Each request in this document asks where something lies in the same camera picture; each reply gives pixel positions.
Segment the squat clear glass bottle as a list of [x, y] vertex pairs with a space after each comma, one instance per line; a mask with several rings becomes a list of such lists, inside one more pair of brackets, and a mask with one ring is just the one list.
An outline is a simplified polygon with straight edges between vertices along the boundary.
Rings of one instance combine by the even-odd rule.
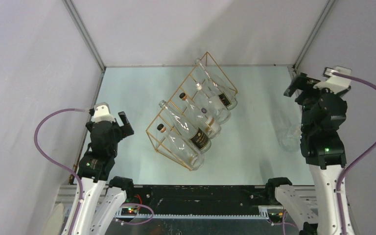
[[300, 151], [301, 122], [298, 116], [275, 110], [271, 117], [280, 147], [287, 152]]

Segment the clear bottle black cap front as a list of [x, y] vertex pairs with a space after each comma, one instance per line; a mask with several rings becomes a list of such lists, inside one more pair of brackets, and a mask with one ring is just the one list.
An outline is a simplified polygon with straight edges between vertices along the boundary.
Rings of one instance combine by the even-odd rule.
[[169, 143], [166, 149], [186, 168], [195, 171], [204, 164], [204, 156], [187, 138], [167, 128], [162, 123], [157, 126], [157, 130], [164, 135]]

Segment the greenish bottle black label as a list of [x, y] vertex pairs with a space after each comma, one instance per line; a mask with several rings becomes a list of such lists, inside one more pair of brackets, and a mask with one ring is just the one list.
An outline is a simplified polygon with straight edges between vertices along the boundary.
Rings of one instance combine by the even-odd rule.
[[220, 100], [228, 110], [234, 109], [238, 104], [237, 99], [223, 79], [207, 69], [200, 58], [195, 59], [195, 64], [205, 76], [205, 83], [208, 88], [219, 96]]

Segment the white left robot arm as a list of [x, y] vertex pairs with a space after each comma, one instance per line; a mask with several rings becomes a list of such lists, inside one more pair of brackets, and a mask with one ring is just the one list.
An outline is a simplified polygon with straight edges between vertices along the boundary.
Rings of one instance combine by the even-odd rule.
[[110, 112], [95, 109], [93, 120], [86, 123], [91, 141], [79, 162], [82, 185], [76, 189], [64, 235], [105, 234], [119, 207], [135, 198], [132, 179], [116, 176], [108, 180], [118, 155], [118, 143], [134, 134], [125, 112], [118, 116], [123, 125]]

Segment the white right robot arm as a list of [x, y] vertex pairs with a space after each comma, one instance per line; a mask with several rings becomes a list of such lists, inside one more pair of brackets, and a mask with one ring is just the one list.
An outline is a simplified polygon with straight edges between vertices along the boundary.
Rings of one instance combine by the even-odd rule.
[[302, 235], [352, 235], [345, 179], [341, 177], [347, 160], [338, 135], [346, 120], [347, 103], [343, 95], [351, 86], [340, 67], [326, 68], [325, 81], [296, 75], [284, 95], [300, 90], [296, 103], [302, 107], [300, 150], [313, 178], [318, 212], [298, 197], [295, 187], [285, 177], [269, 179], [265, 198], [272, 205], [281, 204], [285, 214], [295, 221]]

